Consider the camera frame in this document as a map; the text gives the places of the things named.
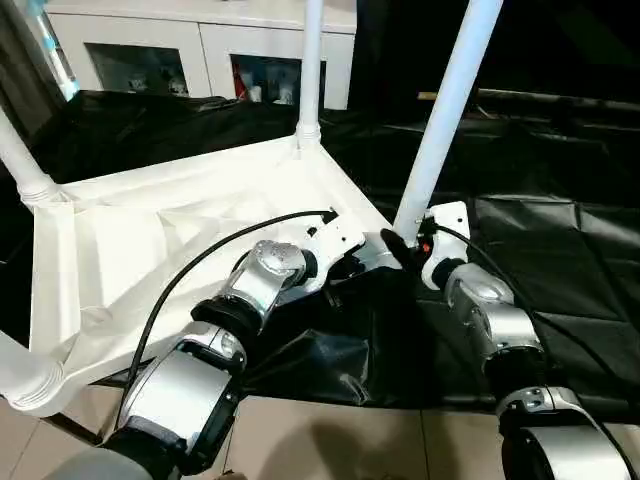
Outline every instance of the white plastic pipe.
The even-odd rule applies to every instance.
[[[2,108],[0,108],[0,159],[16,181],[20,198],[27,206],[35,205],[58,193],[57,185],[40,169]]]
[[[323,7],[323,0],[307,0],[300,81],[300,118],[296,129],[300,146],[317,143],[320,140],[318,103]]]
[[[469,0],[393,223],[394,230],[407,245],[416,243],[420,222],[429,206],[501,7],[502,0]]]
[[[0,332],[0,395],[19,410],[30,410],[53,393],[62,379],[62,366],[31,353]]]

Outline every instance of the black tarp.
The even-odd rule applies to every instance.
[[[286,106],[215,98],[82,92],[41,132],[33,152],[62,183],[287,135],[296,116]],[[325,112],[321,125],[327,150],[392,219],[420,129],[373,123],[358,112]],[[537,310],[587,341],[640,397],[638,136],[630,127],[562,125],[464,120],[434,201],[464,200],[473,239]],[[31,221],[10,183],[0,191],[12,225],[0,244],[1,326],[25,342]],[[637,422],[584,352],[541,331],[594,413]],[[439,296],[386,269],[277,311],[248,391],[383,407],[493,406],[464,331]]]

